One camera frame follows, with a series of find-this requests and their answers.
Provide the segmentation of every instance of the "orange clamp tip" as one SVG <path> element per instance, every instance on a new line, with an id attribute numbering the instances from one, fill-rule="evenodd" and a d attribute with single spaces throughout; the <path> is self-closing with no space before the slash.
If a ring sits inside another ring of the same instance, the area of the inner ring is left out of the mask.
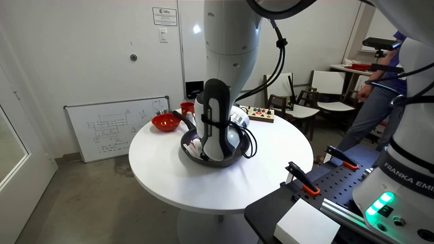
<path id="1" fill-rule="evenodd" d="M 349 164 L 348 162 L 343 162 L 342 163 L 345 167 L 347 167 L 347 168 L 350 168 L 350 169 L 352 169 L 352 170 L 356 170 L 356 169 L 358 169 L 358 165 L 356 165 L 356 166 L 353 166 L 353 165 L 351 165 L 351 164 Z"/>
<path id="2" fill-rule="evenodd" d="M 319 195 L 319 188 L 316 188 L 316 191 L 312 191 L 311 189 L 309 189 L 309 187 L 307 187 L 306 185 L 303 185 L 303 189 L 305 191 L 307 191 L 307 193 L 309 193 L 309 195 L 316 197 Z"/>

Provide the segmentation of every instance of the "wooden board with buttons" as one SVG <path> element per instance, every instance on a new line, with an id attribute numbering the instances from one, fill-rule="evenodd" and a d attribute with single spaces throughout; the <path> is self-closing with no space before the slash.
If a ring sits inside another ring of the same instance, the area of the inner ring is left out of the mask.
<path id="1" fill-rule="evenodd" d="M 240 108 L 249 115 L 251 120 L 274 123 L 273 109 L 263 109 L 251 106 L 240 106 Z"/>

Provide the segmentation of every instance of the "black perforated plate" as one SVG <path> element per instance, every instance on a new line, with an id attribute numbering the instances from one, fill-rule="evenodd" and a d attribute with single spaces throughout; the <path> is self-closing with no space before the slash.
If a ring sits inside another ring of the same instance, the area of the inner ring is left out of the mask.
<path id="1" fill-rule="evenodd" d="M 312 197 L 301 189 L 293 196 L 296 200 L 302 198 L 313 207 L 320 209 L 324 198 L 360 215 L 360 211 L 354 204 L 352 190 L 362 181 L 364 165 L 359 165 L 356 171 L 344 165 L 332 169 L 329 173 L 313 182 L 320 189 L 320 194 Z"/>

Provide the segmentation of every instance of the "wooden chair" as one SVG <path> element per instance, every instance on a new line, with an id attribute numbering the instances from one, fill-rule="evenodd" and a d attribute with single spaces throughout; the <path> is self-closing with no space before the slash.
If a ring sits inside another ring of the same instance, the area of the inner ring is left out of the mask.
<path id="1" fill-rule="evenodd" d="M 338 102 L 318 102 L 318 108 L 328 112 L 345 112 L 354 110 L 354 107 L 348 106 L 342 100 L 342 88 L 344 86 L 345 73 L 329 71 L 312 71 L 310 91 L 322 94 L 339 95 Z"/>
<path id="2" fill-rule="evenodd" d="M 269 75 L 264 75 L 263 82 L 265 82 L 269 77 Z M 317 92 L 302 90 L 296 100 L 293 86 L 293 74 L 282 73 L 272 85 L 265 89 L 264 95 L 264 101 L 268 101 L 266 107 L 280 109 L 281 111 L 278 112 L 279 114 L 283 113 L 284 107 L 281 101 L 276 102 L 276 97 L 280 97 L 280 100 L 285 97 L 285 116 L 282 115 L 283 118 L 291 122 L 300 122 L 300 124 L 306 122 L 304 134 L 306 135 L 310 131 L 309 140 L 312 141 L 315 114 L 319 112 L 319 109 L 315 108 L 318 101 Z M 294 104 L 292 110 L 288 108 L 288 98 Z"/>

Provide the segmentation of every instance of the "frying pan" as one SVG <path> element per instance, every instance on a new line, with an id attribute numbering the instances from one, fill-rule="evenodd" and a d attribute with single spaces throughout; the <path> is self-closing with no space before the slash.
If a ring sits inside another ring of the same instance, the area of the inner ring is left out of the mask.
<path id="1" fill-rule="evenodd" d="M 184 144 L 189 145 L 190 142 L 193 141 L 194 139 L 199 139 L 199 136 L 197 135 L 196 127 L 193 125 L 192 122 L 190 122 L 187 118 L 185 118 L 178 111 L 173 111 L 172 113 L 175 117 L 184 121 L 184 123 L 187 125 L 188 131 L 181 138 L 181 148 L 184 151 L 184 153 L 187 155 L 187 157 L 189 157 L 191 160 L 193 160 L 194 162 L 196 162 L 198 164 L 210 166 L 210 167 L 216 167 L 216 168 L 227 167 L 227 166 L 237 162 L 243 156 L 243 153 L 245 153 L 249 149 L 250 139 L 248 136 L 246 136 L 246 134 L 244 134 L 244 136 L 241 140 L 241 143 L 238 145 L 238 147 L 235 151 L 235 154 L 230 159 L 223 160 L 223 161 L 214 161 L 214 160 L 208 158 L 206 155 L 204 155 L 204 153 L 202 153 L 202 159 L 193 157 L 187 151 L 187 149 L 185 149 Z"/>

